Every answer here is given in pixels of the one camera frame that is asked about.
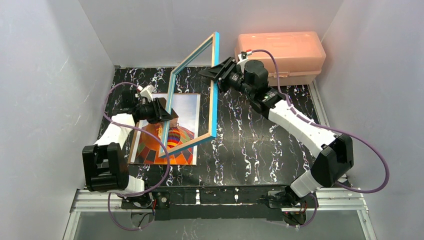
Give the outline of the blue wooden picture frame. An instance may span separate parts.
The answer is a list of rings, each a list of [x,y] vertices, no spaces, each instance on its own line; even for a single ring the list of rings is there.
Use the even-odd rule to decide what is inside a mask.
[[[211,66],[214,67],[218,64],[220,56],[220,34],[215,31],[206,40],[204,40],[195,50],[193,50],[179,65],[177,65],[170,73],[168,91],[166,98],[166,107],[169,112],[172,110],[172,102],[174,100],[175,85],[177,75],[197,58],[204,50],[211,47]],[[204,142],[211,141],[217,137],[218,125],[218,85],[214,81],[209,82],[209,116],[208,116],[208,132],[196,137],[182,145],[168,150],[169,154],[176,154],[191,147],[200,145]]]

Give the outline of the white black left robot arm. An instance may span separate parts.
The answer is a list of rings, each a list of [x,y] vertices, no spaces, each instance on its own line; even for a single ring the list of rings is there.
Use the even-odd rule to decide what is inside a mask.
[[[82,149],[85,185],[90,192],[112,192],[125,197],[148,192],[142,179],[129,174],[123,146],[139,121],[158,124],[178,117],[166,110],[164,97],[153,97],[151,90],[125,90],[120,105],[113,111],[103,135]]]

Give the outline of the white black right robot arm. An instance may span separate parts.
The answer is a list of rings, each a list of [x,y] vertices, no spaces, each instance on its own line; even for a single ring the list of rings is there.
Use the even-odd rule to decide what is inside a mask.
[[[269,86],[269,73],[261,61],[247,60],[241,66],[229,57],[199,71],[199,75],[204,82],[216,83],[221,93],[233,89],[244,94],[257,113],[284,128],[315,157],[312,167],[286,186],[278,200],[295,205],[322,187],[334,186],[353,167],[352,138],[317,127],[312,119],[294,108],[287,96]]]

